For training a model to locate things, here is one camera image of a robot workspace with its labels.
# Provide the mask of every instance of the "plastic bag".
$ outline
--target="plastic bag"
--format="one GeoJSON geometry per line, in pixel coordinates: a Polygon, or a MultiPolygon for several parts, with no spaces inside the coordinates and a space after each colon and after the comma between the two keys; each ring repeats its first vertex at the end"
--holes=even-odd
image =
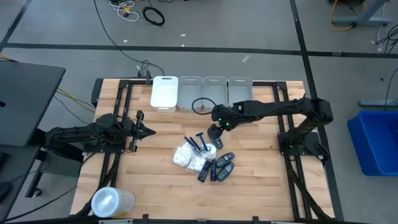
{"type": "Polygon", "coordinates": [[[216,146],[213,144],[207,143],[206,147],[207,147],[207,151],[204,150],[203,152],[200,153],[200,155],[209,160],[216,159],[216,157],[217,157],[216,146]]]}
{"type": "Polygon", "coordinates": [[[206,162],[206,158],[204,158],[201,155],[198,155],[197,153],[194,153],[192,155],[189,165],[187,166],[187,170],[200,173],[201,169],[205,165],[205,162],[206,162]]]}
{"type": "Polygon", "coordinates": [[[193,153],[194,152],[192,146],[189,145],[189,143],[187,143],[186,141],[184,141],[182,146],[175,148],[172,162],[176,165],[186,167],[187,165],[189,165],[193,153]]]}

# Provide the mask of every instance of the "plastic cup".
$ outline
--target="plastic cup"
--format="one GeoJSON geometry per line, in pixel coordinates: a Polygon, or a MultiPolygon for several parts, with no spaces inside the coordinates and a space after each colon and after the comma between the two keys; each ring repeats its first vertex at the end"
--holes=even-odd
{"type": "Polygon", "coordinates": [[[91,209],[101,218],[128,213],[134,208],[134,195],[127,190],[103,187],[95,192],[91,200],[91,209]]]}

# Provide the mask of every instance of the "white bin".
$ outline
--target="white bin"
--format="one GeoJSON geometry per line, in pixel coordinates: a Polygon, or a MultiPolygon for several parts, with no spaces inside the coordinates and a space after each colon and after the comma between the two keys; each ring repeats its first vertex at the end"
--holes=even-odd
{"type": "Polygon", "coordinates": [[[155,77],[150,105],[156,112],[174,112],[177,108],[177,77],[155,77]]]}

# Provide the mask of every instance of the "white cable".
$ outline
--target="white cable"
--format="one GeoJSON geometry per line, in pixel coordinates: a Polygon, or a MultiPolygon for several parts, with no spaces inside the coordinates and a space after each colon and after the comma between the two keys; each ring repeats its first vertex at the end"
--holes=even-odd
{"type": "MultiPolygon", "coordinates": [[[[121,1],[121,3],[123,3],[123,6],[124,6],[124,7],[126,7],[127,4],[128,4],[127,0],[121,1]]],[[[112,6],[113,10],[115,10],[115,11],[118,10],[119,4],[114,5],[114,4],[112,4],[112,1],[109,1],[109,5],[112,6]]]]}
{"type": "Polygon", "coordinates": [[[120,11],[120,7],[121,7],[122,5],[123,5],[124,7],[130,7],[130,8],[132,8],[132,7],[134,7],[134,5],[135,5],[134,1],[128,1],[126,4],[124,4],[123,2],[120,3],[119,6],[118,6],[118,10],[117,10],[117,11],[118,11],[118,16],[119,16],[120,18],[122,18],[122,19],[124,19],[124,20],[126,20],[126,21],[129,21],[129,22],[136,22],[136,21],[139,19],[139,14],[136,13],[136,12],[131,12],[131,11],[128,11],[128,12],[127,12],[128,14],[135,14],[135,15],[137,16],[137,19],[135,19],[135,20],[127,19],[127,18],[125,18],[124,16],[120,15],[119,11],[120,11]]]}
{"type": "MultiPolygon", "coordinates": [[[[383,7],[381,8],[381,17],[382,17],[382,18],[384,18],[384,7],[386,6],[386,4],[387,4],[387,2],[385,2],[384,5],[383,5],[383,7]]],[[[380,33],[380,30],[381,30],[381,27],[382,27],[382,26],[383,26],[383,24],[380,25],[379,30],[377,31],[377,41],[378,41],[378,42],[380,41],[379,33],[380,33]]],[[[380,43],[379,46],[380,46],[380,48],[381,48],[382,50],[384,49],[382,43],[380,43]]]]}

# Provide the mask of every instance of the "clear plastic bin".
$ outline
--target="clear plastic bin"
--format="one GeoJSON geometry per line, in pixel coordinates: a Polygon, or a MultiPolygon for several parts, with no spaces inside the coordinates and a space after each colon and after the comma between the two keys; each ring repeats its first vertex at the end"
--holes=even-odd
{"type": "Polygon", "coordinates": [[[253,79],[246,77],[231,77],[228,80],[228,102],[233,103],[253,100],[253,79]]]}
{"type": "MultiPolygon", "coordinates": [[[[216,105],[228,106],[227,82],[225,77],[203,78],[203,97],[213,100],[216,105]]],[[[205,111],[211,111],[214,107],[213,103],[208,100],[203,100],[203,106],[205,111]]]]}
{"type": "MultiPolygon", "coordinates": [[[[201,77],[180,77],[178,79],[177,106],[181,112],[193,112],[192,102],[202,97],[203,79],[201,77]]],[[[193,105],[196,111],[201,111],[203,100],[198,100],[193,105]]]]}

